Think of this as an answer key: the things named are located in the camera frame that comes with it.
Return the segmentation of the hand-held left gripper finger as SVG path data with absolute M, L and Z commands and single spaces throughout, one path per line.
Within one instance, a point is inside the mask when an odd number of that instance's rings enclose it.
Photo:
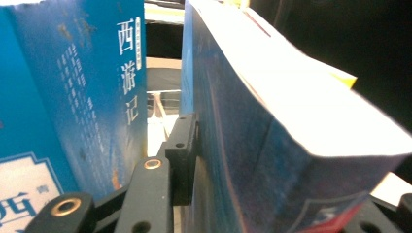
M 191 202 L 196 151 L 197 121 L 195 114 L 179 116 L 166 142 L 165 156 L 169 160 L 172 204 L 187 206 Z

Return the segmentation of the red illustrated book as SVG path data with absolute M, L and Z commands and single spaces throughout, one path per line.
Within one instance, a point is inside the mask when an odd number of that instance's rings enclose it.
M 412 155 L 412 134 L 251 9 L 187 0 L 197 115 L 191 233 L 339 233 Z

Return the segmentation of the thick blue book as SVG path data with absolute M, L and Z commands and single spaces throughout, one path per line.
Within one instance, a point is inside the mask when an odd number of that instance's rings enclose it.
M 126 186 L 147 148 L 144 0 L 0 0 L 0 233 Z

